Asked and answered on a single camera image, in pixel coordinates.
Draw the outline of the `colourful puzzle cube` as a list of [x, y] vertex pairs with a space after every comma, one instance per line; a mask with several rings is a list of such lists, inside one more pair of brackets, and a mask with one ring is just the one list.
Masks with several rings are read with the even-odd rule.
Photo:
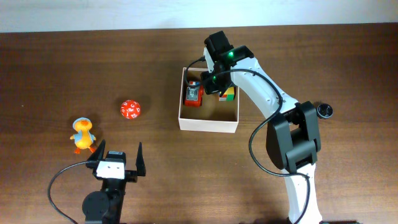
[[235, 87], [229, 87], [222, 96], [219, 97], [219, 101], [233, 101], [235, 97]]

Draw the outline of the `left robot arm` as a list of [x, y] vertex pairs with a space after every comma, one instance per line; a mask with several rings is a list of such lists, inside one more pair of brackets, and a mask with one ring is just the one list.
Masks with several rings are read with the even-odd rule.
[[101, 189], [88, 194], [82, 203], [85, 223], [119, 223], [126, 194], [126, 184], [136, 183], [139, 177], [146, 176], [146, 166], [139, 144], [136, 156], [136, 170], [126, 169], [126, 153], [105, 152], [106, 141], [87, 159], [86, 167], [93, 176], [102, 181]]

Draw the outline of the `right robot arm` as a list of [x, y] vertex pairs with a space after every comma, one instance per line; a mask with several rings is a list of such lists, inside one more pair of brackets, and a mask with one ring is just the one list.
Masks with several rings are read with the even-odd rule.
[[236, 86], [265, 117], [249, 142], [262, 127], [267, 128], [266, 150], [279, 170], [273, 175], [285, 180], [289, 223], [321, 223], [314, 180], [321, 149], [316, 108], [309, 101], [300, 103], [286, 94], [265, 73], [254, 54], [245, 45], [231, 45], [223, 31], [209, 35], [204, 45], [208, 70], [201, 80], [206, 94], [222, 95]]

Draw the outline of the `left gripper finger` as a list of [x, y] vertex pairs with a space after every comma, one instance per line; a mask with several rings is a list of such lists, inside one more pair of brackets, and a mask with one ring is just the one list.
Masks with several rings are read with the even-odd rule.
[[142, 143], [141, 142], [139, 143], [139, 147], [138, 147], [138, 150], [137, 150], [136, 168], [137, 168], [137, 171], [145, 171], [146, 170], [146, 165], [145, 165], [145, 162], [144, 162]]
[[103, 154], [105, 150], [106, 141], [103, 139], [97, 149], [88, 158], [89, 161], [100, 161], [103, 159]]

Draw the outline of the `black round cap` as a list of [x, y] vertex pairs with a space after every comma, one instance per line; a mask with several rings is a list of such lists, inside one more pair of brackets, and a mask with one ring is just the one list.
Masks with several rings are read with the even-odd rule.
[[320, 103], [317, 106], [317, 116], [320, 119], [329, 119], [333, 116], [333, 108], [327, 103]]

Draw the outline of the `red toy car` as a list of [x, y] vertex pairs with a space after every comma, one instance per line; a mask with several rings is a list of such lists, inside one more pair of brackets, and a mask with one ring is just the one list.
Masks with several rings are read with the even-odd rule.
[[202, 105], [202, 96], [203, 96], [204, 88], [203, 86], [197, 86], [195, 88], [187, 87], [186, 94], [184, 98], [184, 105], [191, 107], [200, 107]]

